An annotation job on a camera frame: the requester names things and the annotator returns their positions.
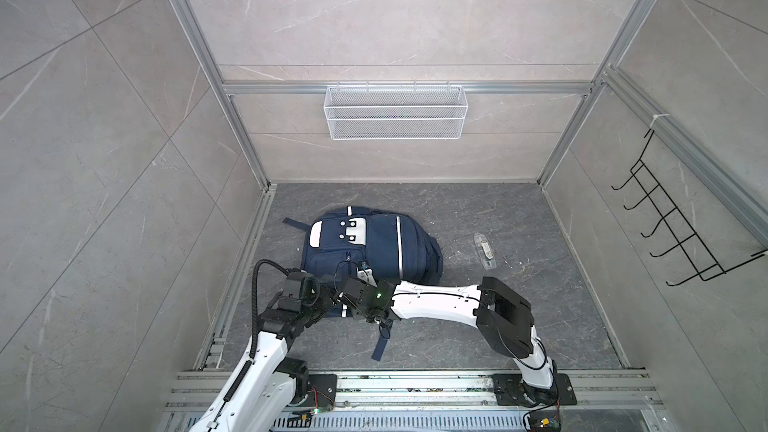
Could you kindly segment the small clear plastic object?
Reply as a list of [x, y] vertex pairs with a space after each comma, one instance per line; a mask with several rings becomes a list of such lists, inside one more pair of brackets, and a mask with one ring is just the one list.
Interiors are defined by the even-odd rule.
[[483, 268], [485, 270], [495, 269], [497, 267], [496, 259], [488, 238], [482, 233], [475, 233], [474, 244]]

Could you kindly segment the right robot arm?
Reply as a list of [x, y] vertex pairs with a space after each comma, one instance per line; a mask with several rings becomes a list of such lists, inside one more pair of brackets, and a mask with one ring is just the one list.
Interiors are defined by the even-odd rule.
[[493, 351], [517, 365], [521, 379], [510, 392], [515, 404], [535, 407], [559, 400], [556, 365], [537, 335], [530, 303], [497, 278], [486, 276], [478, 285], [444, 287], [402, 280], [373, 285], [349, 277], [337, 287], [337, 296], [347, 308], [378, 325], [375, 361], [382, 359], [396, 321], [460, 323], [477, 329]]

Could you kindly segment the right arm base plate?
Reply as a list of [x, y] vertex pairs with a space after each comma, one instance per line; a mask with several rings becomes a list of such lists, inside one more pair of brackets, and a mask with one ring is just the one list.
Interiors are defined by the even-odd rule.
[[577, 404], [573, 386], [566, 374], [556, 373], [550, 388], [527, 385], [521, 374], [493, 374], [493, 392], [499, 406], [535, 408]]

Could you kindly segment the aluminium front rail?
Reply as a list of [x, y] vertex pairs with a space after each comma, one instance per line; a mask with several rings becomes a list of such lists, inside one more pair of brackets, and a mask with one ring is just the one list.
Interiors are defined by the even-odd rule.
[[[570, 370], [577, 404], [499, 406], [495, 370], [325, 371], [338, 376], [335, 407], [287, 405], [269, 431], [674, 431], [648, 373]], [[158, 425], [193, 431], [230, 377], [182, 372]]]

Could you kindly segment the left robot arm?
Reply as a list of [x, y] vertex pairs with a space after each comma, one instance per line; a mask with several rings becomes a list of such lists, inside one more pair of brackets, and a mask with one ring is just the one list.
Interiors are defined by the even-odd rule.
[[[260, 311], [258, 277], [265, 265], [281, 272], [285, 283]], [[286, 358], [302, 332], [338, 303], [338, 293], [307, 272], [269, 259], [255, 263], [251, 289], [248, 347], [225, 386], [191, 427], [193, 431], [269, 431], [285, 407], [304, 396], [299, 383], [307, 373], [300, 362]]]

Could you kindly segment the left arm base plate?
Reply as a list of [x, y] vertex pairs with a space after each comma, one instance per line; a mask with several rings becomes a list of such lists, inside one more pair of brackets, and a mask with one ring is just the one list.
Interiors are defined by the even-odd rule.
[[294, 398], [289, 406], [320, 411], [332, 410], [335, 407], [337, 384], [336, 374], [309, 374], [298, 377]]

